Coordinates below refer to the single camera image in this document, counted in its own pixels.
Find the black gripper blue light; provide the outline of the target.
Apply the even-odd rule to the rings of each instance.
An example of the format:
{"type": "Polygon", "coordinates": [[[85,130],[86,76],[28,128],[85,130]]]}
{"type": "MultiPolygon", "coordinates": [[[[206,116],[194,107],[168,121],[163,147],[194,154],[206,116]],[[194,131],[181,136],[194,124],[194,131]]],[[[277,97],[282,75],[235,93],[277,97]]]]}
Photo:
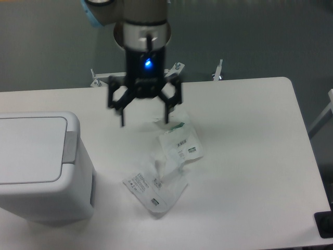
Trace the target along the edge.
{"type": "Polygon", "coordinates": [[[114,76],[108,77],[107,107],[114,109],[120,116],[121,127],[125,126],[124,110],[134,99],[159,97],[164,103],[164,122],[169,123],[169,113],[176,106],[183,103],[182,79],[178,74],[164,77],[165,48],[150,52],[139,52],[131,49],[125,51],[126,59],[126,90],[119,99],[115,99],[115,92],[122,84],[114,76]],[[170,84],[174,87],[174,95],[167,97],[163,88],[170,84]]]}

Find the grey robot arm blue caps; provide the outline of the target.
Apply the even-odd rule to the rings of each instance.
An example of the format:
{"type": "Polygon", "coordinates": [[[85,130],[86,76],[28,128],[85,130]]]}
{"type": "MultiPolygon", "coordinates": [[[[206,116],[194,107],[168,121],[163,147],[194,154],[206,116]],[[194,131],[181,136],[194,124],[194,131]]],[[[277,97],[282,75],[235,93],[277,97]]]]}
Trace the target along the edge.
{"type": "Polygon", "coordinates": [[[160,98],[164,121],[183,102],[182,81],[178,74],[165,76],[165,52],[168,42],[167,1],[81,1],[94,27],[122,22],[125,50],[125,77],[119,82],[110,76],[108,108],[124,117],[126,106],[134,99],[160,98]]]}

